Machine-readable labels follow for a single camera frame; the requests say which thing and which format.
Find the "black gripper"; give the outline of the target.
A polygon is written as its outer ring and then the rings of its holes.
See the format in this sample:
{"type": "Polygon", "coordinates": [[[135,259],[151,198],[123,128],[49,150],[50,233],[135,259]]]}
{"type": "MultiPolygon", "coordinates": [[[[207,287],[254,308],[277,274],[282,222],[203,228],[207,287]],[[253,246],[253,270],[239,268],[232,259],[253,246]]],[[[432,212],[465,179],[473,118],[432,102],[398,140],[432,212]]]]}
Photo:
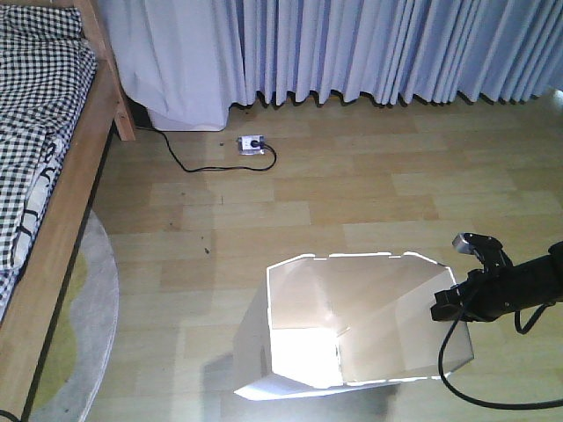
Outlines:
{"type": "Polygon", "coordinates": [[[501,315],[501,305],[493,305],[493,294],[487,292],[498,280],[501,270],[512,266],[502,244],[456,245],[460,253],[474,255],[483,265],[467,273],[461,284],[435,293],[435,304],[430,307],[436,322],[449,322],[459,318],[465,322],[492,322],[501,315]]]}

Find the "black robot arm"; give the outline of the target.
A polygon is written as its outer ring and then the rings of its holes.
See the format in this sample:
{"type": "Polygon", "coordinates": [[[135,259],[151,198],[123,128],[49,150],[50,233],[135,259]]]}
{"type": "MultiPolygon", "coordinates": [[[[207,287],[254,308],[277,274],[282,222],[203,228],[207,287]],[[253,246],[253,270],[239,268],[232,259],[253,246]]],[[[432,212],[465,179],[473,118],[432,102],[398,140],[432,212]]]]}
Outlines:
{"type": "Polygon", "coordinates": [[[458,250],[483,264],[467,274],[461,284],[435,293],[433,320],[492,322],[522,309],[562,300],[562,243],[542,257],[514,266],[502,245],[489,239],[481,245],[463,243],[458,250]]]}

